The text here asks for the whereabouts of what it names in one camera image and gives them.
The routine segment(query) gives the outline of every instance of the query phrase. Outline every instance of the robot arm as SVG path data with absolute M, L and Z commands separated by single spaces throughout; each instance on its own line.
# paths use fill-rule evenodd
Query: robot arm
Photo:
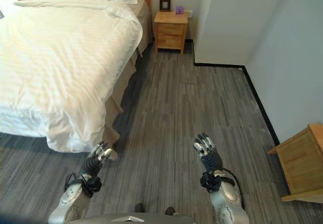
M 62 195 L 58 207 L 49 216 L 48 222 L 50 224 L 67 223 L 81 219 L 93 193 L 98 192 L 102 186 L 97 174 L 104 161 L 112 155 L 116 155 L 115 152 L 111 148 L 105 149 L 105 144 L 96 145 L 88 155 L 80 173 L 74 175 L 73 181 L 66 183 L 65 193 Z
M 223 168 L 221 157 L 212 140 L 205 133 L 198 134 L 193 147 L 206 169 L 200 183 L 210 193 L 216 212 L 216 223 L 248 224 L 249 218 L 243 208 L 239 182 L 231 171 Z

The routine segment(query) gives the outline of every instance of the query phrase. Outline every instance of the power outlet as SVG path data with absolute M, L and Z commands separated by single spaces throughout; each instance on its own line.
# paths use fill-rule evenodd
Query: power outlet
M 192 18 L 193 17 L 193 11 L 192 10 L 184 10 L 184 12 L 187 13 L 188 18 Z

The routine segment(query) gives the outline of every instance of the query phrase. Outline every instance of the small purple object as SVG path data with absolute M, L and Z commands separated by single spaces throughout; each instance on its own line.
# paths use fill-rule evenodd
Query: small purple object
M 175 7 L 175 14 L 183 14 L 183 13 L 184 13 L 184 7 L 182 6 Z

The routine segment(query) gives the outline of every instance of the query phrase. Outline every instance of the wooden cabinet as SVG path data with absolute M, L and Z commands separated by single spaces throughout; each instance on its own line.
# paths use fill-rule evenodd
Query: wooden cabinet
M 156 51 L 158 48 L 179 49 L 184 53 L 188 16 L 174 12 L 157 12 L 155 17 Z
M 290 195 L 283 201 L 323 203 L 323 125 L 308 127 L 274 147 L 284 170 Z

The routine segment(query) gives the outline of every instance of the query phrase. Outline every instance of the white duvet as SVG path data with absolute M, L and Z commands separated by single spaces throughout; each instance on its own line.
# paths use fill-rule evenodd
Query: white duvet
M 46 137 L 60 152 L 90 151 L 141 25 L 121 0 L 18 4 L 0 20 L 0 131 Z

